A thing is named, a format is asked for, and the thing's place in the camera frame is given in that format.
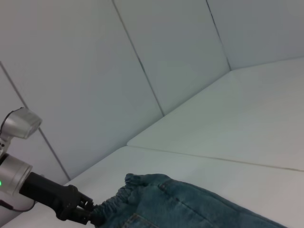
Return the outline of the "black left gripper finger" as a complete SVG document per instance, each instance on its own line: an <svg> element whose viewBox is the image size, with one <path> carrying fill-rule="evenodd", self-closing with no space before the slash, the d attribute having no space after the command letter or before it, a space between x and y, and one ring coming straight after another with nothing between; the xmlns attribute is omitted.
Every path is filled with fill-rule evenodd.
<svg viewBox="0 0 304 228"><path fill-rule="evenodd" d="M96 212L76 209L76 222L84 225L90 222L94 226L101 226L104 223L104 217Z"/></svg>
<svg viewBox="0 0 304 228"><path fill-rule="evenodd" d="M82 209L93 209L94 203L92 199L81 199L79 203L80 208Z"/></svg>

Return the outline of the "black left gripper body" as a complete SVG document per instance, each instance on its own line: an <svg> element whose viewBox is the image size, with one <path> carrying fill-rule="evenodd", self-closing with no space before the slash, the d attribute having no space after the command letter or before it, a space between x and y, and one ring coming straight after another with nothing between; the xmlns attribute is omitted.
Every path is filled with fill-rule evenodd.
<svg viewBox="0 0 304 228"><path fill-rule="evenodd" d="M59 220L75 220L80 200L91 199L73 185L62 186L34 172L25 179L22 195L53 209Z"/></svg>

